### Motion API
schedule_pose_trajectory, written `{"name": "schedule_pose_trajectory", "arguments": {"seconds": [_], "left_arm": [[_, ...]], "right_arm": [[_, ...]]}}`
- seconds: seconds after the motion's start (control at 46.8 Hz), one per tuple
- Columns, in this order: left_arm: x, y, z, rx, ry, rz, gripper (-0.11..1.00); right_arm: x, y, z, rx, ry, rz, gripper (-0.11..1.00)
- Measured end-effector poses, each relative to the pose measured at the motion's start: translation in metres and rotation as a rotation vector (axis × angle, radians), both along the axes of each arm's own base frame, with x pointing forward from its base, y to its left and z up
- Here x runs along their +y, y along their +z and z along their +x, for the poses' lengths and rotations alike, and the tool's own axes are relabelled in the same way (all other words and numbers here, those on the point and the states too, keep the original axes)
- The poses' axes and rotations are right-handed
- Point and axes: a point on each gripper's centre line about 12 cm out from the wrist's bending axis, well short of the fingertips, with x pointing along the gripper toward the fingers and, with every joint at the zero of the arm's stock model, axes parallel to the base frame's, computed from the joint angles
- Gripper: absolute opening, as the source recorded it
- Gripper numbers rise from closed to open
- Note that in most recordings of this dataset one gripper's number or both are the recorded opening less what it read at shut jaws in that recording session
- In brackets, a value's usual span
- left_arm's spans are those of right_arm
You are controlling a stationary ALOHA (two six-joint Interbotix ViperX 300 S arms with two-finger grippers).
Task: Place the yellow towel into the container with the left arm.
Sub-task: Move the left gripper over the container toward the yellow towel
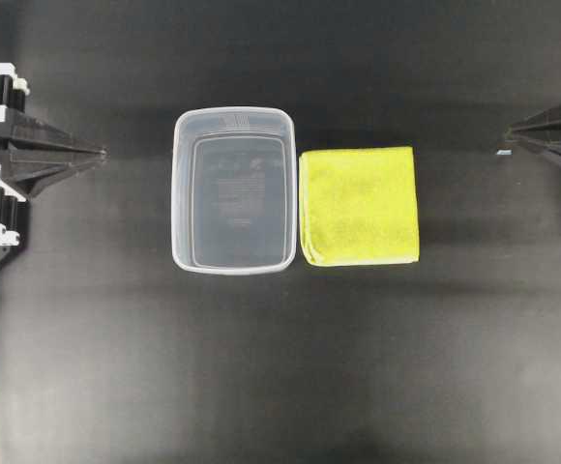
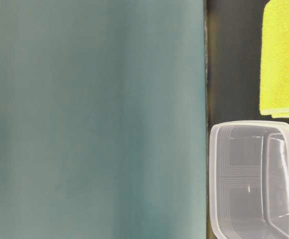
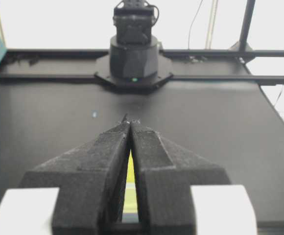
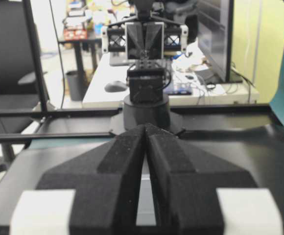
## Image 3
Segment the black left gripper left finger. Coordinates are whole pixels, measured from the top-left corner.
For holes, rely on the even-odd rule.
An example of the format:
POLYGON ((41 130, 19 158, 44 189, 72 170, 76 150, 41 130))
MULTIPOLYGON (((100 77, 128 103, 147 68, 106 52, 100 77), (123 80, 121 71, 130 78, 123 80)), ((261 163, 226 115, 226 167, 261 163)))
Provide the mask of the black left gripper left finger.
POLYGON ((59 188, 54 235, 97 235, 101 225, 122 220, 130 127, 124 117, 94 140, 24 174, 20 188, 59 188))

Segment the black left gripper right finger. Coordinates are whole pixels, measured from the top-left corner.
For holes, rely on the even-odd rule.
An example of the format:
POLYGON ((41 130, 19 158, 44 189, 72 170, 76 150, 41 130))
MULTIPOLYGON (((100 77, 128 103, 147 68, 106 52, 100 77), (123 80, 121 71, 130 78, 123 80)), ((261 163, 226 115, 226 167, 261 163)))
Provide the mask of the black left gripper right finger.
POLYGON ((229 185, 224 167, 131 122, 139 221, 151 235, 195 234, 190 192, 196 185, 229 185))

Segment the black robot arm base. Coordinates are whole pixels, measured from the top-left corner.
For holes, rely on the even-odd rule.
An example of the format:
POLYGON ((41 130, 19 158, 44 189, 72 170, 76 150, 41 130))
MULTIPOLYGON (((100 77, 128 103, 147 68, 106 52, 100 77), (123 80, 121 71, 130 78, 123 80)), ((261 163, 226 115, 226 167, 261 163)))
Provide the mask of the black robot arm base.
POLYGON ((160 53, 152 27, 159 9, 146 0, 122 0, 114 7, 116 34, 106 56, 96 60, 95 76, 117 88, 152 89, 173 76, 172 61, 160 53))

